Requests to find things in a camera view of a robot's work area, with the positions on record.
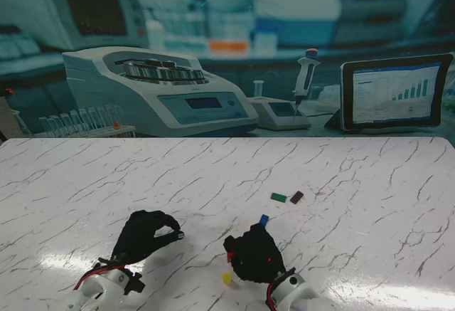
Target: small block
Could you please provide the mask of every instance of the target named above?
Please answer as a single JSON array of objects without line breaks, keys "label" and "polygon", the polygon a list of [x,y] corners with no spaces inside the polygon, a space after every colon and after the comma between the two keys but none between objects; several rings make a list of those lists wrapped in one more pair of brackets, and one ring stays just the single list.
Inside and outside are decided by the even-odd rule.
[{"label": "small block", "polygon": [[283,202],[284,203],[284,202],[286,202],[287,196],[273,193],[270,198],[274,199],[275,201],[279,201],[279,202]]},{"label": "small block", "polygon": [[229,284],[232,282],[232,278],[231,278],[229,272],[223,273],[223,274],[221,275],[221,277],[223,278],[223,282],[224,282],[226,285],[229,285]]},{"label": "small block", "polygon": [[269,217],[267,215],[262,215],[261,220],[259,221],[260,224],[262,224],[265,228],[267,225],[267,222],[269,221]]},{"label": "small block", "polygon": [[292,196],[291,198],[291,202],[294,203],[294,204],[297,204],[298,201],[300,201],[300,199],[303,197],[304,195],[298,191],[295,193],[295,195]]}]

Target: black glove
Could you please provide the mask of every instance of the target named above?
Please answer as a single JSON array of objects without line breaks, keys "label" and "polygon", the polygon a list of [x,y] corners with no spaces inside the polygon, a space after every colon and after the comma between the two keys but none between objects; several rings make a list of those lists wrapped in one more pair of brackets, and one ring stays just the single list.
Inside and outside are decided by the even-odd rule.
[{"label": "black glove", "polygon": [[242,280],[271,283],[280,272],[285,272],[283,257],[273,238],[260,223],[250,227],[243,236],[228,236],[224,242],[227,261]]},{"label": "black glove", "polygon": [[[174,231],[155,238],[155,232],[164,226]],[[175,218],[163,211],[135,211],[123,227],[110,261],[124,265],[138,263],[158,249],[183,237]]]}]

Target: yellow block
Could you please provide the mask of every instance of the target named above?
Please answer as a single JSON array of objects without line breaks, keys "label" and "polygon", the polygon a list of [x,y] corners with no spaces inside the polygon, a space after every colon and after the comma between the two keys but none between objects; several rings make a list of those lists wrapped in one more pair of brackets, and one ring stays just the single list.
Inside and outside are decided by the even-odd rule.
[{"label": "yellow block", "polygon": [[221,276],[223,277],[223,282],[226,285],[229,285],[232,282],[232,277],[229,272],[223,273]]}]

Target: tablet screen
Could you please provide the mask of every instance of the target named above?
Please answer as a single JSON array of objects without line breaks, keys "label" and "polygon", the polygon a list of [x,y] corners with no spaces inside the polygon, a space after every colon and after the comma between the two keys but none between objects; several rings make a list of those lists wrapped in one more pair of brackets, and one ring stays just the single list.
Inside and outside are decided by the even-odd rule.
[{"label": "tablet screen", "polygon": [[428,120],[441,63],[353,71],[353,123]]}]

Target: robotic hand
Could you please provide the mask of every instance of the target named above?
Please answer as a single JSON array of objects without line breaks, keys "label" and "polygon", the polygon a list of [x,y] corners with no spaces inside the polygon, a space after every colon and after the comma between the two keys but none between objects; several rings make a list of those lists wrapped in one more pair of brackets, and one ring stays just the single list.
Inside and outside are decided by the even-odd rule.
[{"label": "robotic hand", "polygon": [[[173,231],[155,237],[164,226]],[[84,274],[74,290],[61,300],[55,311],[114,311],[121,307],[121,297],[130,291],[142,292],[142,275],[133,274],[125,265],[137,263],[185,234],[178,222],[162,211],[136,211],[125,224],[110,260],[99,258],[92,270]]]},{"label": "robotic hand", "polygon": [[271,311],[289,311],[297,307],[307,311],[341,311],[332,300],[318,294],[295,268],[286,271],[273,238],[258,223],[239,238],[228,236],[224,242],[227,261],[238,277],[256,283],[268,283],[266,305]]}]

